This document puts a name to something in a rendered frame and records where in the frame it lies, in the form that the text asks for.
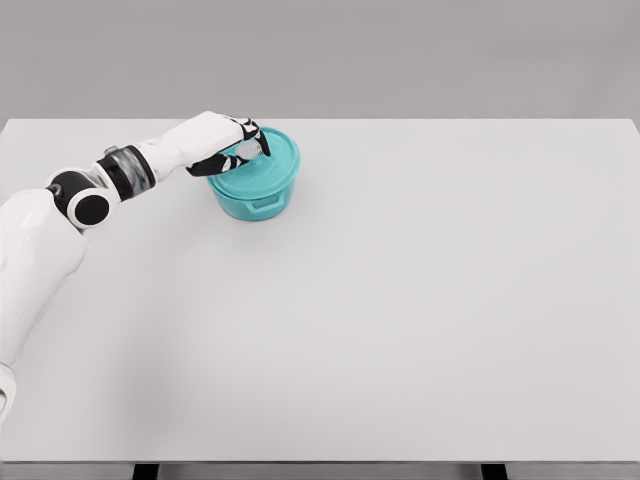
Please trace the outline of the teal pot lid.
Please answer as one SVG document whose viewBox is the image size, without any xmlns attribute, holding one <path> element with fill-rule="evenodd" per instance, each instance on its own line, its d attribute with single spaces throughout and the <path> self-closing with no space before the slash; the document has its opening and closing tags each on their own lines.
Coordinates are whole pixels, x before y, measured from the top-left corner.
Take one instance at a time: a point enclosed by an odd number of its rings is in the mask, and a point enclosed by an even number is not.
<svg viewBox="0 0 640 480">
<path fill-rule="evenodd" d="M 232 198 L 251 200 L 273 195 L 295 179 L 300 165 L 296 143 L 272 127 L 262 127 L 261 133 L 271 155 L 260 153 L 238 168 L 208 176 L 213 188 Z"/>
</svg>

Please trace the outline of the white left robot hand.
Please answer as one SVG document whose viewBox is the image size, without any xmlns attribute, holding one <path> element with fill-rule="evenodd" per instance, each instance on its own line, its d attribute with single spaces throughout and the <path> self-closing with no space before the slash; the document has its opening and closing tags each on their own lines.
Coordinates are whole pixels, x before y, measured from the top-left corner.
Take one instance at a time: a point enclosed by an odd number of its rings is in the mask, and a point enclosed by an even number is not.
<svg viewBox="0 0 640 480">
<path fill-rule="evenodd" d="M 181 123 L 167 136 L 176 148 L 173 167 L 183 167 L 194 177 L 220 175 L 260 155 L 271 156 L 266 134 L 248 117 L 207 111 Z"/>
</svg>

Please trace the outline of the teal pot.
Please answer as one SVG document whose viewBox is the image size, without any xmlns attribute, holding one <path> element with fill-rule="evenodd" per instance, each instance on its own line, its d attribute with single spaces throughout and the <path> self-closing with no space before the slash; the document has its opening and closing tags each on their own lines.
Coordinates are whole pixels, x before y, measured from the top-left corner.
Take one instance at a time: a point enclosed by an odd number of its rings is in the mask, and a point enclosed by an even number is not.
<svg viewBox="0 0 640 480">
<path fill-rule="evenodd" d="M 238 199 L 224 195 L 221 191 L 213 188 L 213 191 L 221 208 L 230 216 L 244 221 L 262 221 L 270 219 L 281 213 L 290 203 L 296 177 L 288 186 L 282 188 L 277 193 L 259 199 Z"/>
</svg>

